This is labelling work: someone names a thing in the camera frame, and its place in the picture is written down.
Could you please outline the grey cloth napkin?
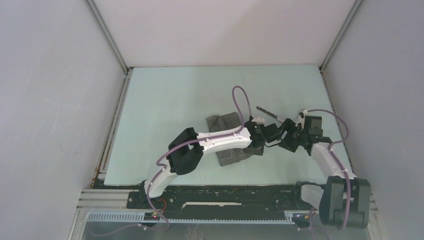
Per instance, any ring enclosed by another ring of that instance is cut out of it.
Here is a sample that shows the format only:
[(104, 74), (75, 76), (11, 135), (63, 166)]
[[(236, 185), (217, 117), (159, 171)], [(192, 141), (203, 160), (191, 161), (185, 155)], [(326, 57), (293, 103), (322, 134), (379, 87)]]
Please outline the grey cloth napkin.
[[(236, 112), (228, 113), (225, 115), (212, 115), (205, 119), (209, 132), (220, 132), (230, 130), (232, 128), (239, 128), (241, 121)], [(242, 149), (232, 148), (222, 150), (216, 153), (218, 163), (221, 167), (239, 163), (252, 156), (262, 156), (264, 154), (264, 147), (256, 149)]]

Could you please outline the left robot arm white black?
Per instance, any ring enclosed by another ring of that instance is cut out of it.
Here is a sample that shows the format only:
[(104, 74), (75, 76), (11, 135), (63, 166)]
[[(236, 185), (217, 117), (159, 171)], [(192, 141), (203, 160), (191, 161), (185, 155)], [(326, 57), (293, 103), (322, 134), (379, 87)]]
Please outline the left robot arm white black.
[(138, 201), (145, 208), (156, 206), (165, 188), (178, 176), (194, 171), (205, 155), (232, 149), (261, 148), (267, 141), (264, 130), (265, 120), (261, 117), (252, 118), (236, 128), (217, 132), (195, 132), (192, 127), (185, 129), (156, 161), (161, 169), (143, 182), (144, 190)]

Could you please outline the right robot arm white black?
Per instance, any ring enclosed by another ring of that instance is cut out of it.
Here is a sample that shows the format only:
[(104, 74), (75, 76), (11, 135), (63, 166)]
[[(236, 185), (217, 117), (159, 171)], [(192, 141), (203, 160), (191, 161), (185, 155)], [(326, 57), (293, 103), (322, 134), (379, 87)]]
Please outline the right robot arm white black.
[(371, 185), (349, 172), (329, 149), (332, 140), (323, 135), (322, 118), (304, 116), (300, 122), (287, 118), (280, 130), (279, 146), (293, 153), (298, 147), (304, 148), (326, 177), (325, 185), (301, 183), (300, 190), (290, 196), (291, 204), (297, 209), (310, 204), (326, 226), (365, 229), (369, 223)]

